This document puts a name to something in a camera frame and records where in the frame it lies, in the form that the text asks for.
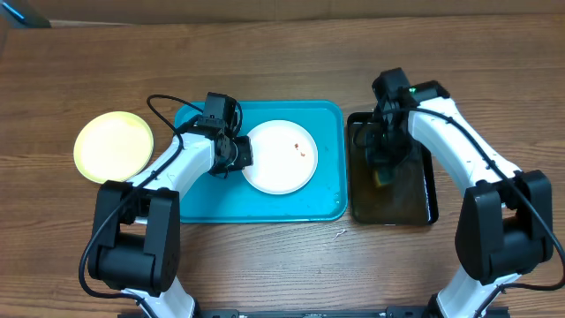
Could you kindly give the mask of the green yellow sponge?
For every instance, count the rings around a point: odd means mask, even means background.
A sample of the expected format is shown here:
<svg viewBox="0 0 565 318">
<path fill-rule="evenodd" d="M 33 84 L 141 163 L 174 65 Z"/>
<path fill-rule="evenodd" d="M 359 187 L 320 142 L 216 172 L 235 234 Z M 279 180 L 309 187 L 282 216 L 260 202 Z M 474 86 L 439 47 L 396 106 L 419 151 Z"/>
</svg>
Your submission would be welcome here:
<svg viewBox="0 0 565 318">
<path fill-rule="evenodd" d="M 393 170 L 374 170 L 373 181 L 377 187 L 387 186 L 391 184 L 396 177 Z"/>
</svg>

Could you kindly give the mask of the teal plastic tray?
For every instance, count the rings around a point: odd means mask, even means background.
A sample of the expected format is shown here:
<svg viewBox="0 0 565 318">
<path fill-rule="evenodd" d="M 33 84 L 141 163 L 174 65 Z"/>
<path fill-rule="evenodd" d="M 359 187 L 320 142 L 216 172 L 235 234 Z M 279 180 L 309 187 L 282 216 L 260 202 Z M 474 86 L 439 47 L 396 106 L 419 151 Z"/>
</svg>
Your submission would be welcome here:
<svg viewBox="0 0 565 318">
<path fill-rule="evenodd" d="M 269 120 L 289 120 L 313 137 L 319 154 L 316 171 L 296 192 L 263 193 L 241 171 L 226 178 L 202 175 L 180 202 L 183 223 L 324 222 L 343 215 L 348 205 L 344 121 L 341 109 L 326 100 L 241 102 L 241 133 Z"/>
</svg>

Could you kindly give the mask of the white plate with red stain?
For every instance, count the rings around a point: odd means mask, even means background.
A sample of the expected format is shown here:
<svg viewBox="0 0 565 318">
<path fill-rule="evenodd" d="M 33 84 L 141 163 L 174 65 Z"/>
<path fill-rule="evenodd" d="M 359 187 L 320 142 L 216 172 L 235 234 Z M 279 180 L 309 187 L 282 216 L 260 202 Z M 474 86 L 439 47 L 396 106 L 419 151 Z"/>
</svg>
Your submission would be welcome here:
<svg viewBox="0 0 565 318">
<path fill-rule="evenodd" d="M 252 165 L 243 169 L 246 181 L 273 195 L 294 193 L 313 177 L 318 149 L 312 135 L 288 120 L 270 120 L 255 126 L 247 136 Z"/>
</svg>

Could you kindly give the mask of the yellow-green plate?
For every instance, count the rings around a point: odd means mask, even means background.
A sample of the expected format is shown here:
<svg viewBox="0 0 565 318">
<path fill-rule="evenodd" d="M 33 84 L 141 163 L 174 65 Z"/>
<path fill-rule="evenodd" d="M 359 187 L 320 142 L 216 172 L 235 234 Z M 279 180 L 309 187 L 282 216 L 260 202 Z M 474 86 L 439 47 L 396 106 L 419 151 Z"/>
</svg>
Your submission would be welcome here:
<svg viewBox="0 0 565 318">
<path fill-rule="evenodd" d="M 125 181 L 141 172 L 154 152 L 154 136 L 141 117 L 125 111 L 104 113 L 80 131 L 73 159 L 80 174 L 102 184 Z"/>
</svg>

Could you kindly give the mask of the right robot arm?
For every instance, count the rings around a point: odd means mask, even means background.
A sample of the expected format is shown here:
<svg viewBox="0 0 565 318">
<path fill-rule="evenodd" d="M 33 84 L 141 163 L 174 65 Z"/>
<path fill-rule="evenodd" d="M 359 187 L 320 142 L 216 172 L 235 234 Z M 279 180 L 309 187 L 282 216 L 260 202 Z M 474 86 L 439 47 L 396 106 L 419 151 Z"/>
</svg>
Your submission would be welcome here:
<svg viewBox="0 0 565 318">
<path fill-rule="evenodd" d="M 455 235 L 460 267 L 419 312 L 424 317 L 486 317 L 508 289 L 552 292 L 524 284 L 564 249 L 553 232 L 552 187 L 540 170 L 522 171 L 499 155 L 463 118 L 438 81 L 410 84 L 404 71 L 373 82 L 377 104 L 368 119 L 365 157 L 377 186 L 391 183 L 414 143 L 434 155 L 463 196 Z"/>
</svg>

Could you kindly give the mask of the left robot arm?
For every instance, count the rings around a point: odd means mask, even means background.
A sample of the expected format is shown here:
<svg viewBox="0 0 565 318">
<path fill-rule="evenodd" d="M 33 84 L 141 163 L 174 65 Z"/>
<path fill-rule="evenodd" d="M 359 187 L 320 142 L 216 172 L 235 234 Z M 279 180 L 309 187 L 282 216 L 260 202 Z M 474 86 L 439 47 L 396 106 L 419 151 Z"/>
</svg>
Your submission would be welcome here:
<svg viewBox="0 0 565 318">
<path fill-rule="evenodd" d="M 132 299 L 146 317 L 198 317 L 198 302 L 177 278 L 180 202 L 204 174 L 228 176 L 252 164 L 243 111 L 208 93 L 197 115 L 172 130 L 167 150 L 126 181 L 98 191 L 92 235 L 79 262 L 79 284 L 99 299 Z"/>
</svg>

